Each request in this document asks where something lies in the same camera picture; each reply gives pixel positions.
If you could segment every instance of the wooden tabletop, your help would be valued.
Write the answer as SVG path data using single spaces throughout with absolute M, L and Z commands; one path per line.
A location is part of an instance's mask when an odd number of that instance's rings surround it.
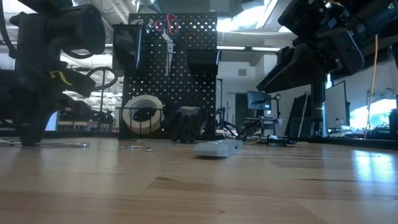
M 302 143 L 203 159 L 170 141 L 59 142 L 91 147 L 0 148 L 1 223 L 398 223 L 398 151 Z

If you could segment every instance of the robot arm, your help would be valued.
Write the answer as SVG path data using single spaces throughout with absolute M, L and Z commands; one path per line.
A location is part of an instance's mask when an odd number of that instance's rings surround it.
M 277 52 L 277 65 L 257 86 L 272 93 L 326 81 L 326 74 L 363 68 L 363 48 L 398 18 L 397 0 L 293 0 L 279 24 L 298 37 Z

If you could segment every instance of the tape roll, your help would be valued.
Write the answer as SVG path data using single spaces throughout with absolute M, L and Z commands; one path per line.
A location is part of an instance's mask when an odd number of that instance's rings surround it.
M 131 131 L 137 134 L 149 134 L 160 128 L 160 123 L 163 121 L 163 104 L 154 96 L 141 95 L 129 100 L 123 109 L 123 120 Z M 153 108 L 156 109 L 155 114 L 147 121 L 134 121 L 133 117 L 138 109 L 128 108 Z

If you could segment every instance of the pegboard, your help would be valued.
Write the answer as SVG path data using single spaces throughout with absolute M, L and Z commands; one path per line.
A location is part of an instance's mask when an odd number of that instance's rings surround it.
M 131 14 L 129 22 L 136 19 L 148 21 L 164 20 L 166 14 Z M 215 134 L 216 74 L 195 73 L 187 65 L 187 50 L 217 49 L 217 15 L 176 14 L 180 30 L 174 39 L 174 52 L 170 73 L 166 76 L 167 43 L 156 30 L 145 34 L 140 58 L 144 69 L 125 70 L 123 103 L 139 95 L 158 97 L 165 108 L 177 106 L 201 106 L 207 111 L 207 135 Z M 167 139 L 167 129 L 139 135 L 121 122 L 120 138 Z

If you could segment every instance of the scissors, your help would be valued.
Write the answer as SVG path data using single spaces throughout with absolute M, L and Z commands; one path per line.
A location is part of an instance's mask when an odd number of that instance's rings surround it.
M 173 54 L 175 54 L 173 40 L 180 31 L 180 24 L 175 15 L 167 14 L 166 20 L 155 21 L 154 27 L 167 43 L 166 76 L 168 76 L 173 60 Z

